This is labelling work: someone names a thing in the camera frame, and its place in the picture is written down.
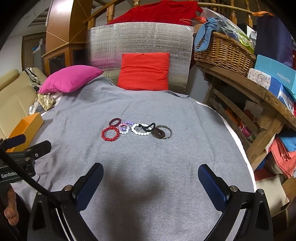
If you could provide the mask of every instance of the wooden stand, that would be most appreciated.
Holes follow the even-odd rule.
[[[85,49],[87,26],[84,20],[90,16],[91,8],[92,0],[53,1],[46,29],[46,54],[43,55],[47,75],[77,62],[74,58],[77,50]]]
[[[290,128],[296,130],[296,118],[270,91],[254,81],[232,71],[210,64],[202,62],[197,62],[196,64],[202,71],[213,76],[212,82],[207,90],[204,103],[213,106],[236,132],[243,144],[252,169],[255,170],[267,155],[265,147],[274,135],[281,131],[284,124],[287,124]],[[258,128],[231,100],[217,90],[221,81],[233,86],[250,98],[253,102],[263,107],[263,112],[259,120],[260,128]],[[256,136],[253,143],[247,140],[247,138],[242,134],[238,126],[218,104],[216,97],[229,106]]]

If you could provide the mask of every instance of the human hand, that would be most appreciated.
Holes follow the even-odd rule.
[[[13,190],[12,186],[9,185],[7,192],[8,206],[4,210],[4,215],[8,219],[8,222],[11,226],[17,225],[19,219],[16,197],[15,191]]]

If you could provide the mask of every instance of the metal screw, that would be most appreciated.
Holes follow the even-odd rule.
[[[261,188],[258,189],[258,192],[259,192],[260,194],[264,194],[264,190],[261,189]]]
[[[233,192],[237,192],[238,188],[236,186],[230,186],[230,190]]]
[[[70,191],[72,189],[72,185],[67,185],[64,187],[64,191]]]

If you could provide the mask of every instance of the red cushion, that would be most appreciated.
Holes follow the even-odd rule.
[[[117,86],[125,90],[168,90],[169,53],[124,53]]]

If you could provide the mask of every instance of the black bangle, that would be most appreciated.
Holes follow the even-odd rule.
[[[170,131],[170,136],[169,137],[164,137],[162,139],[169,139],[172,136],[172,134],[173,134],[172,130],[170,128],[168,128],[167,126],[159,125],[159,126],[156,126],[155,128],[165,128],[165,129],[167,129],[167,130]]]
[[[109,126],[111,126],[111,127],[118,127],[120,123],[121,123],[121,119],[120,119],[120,118],[114,118],[114,119],[112,119],[112,120],[109,122]]]
[[[139,127],[141,127],[144,131],[146,132],[152,132],[155,129],[156,124],[153,122],[151,123],[149,126],[142,126],[141,124],[139,124]]]

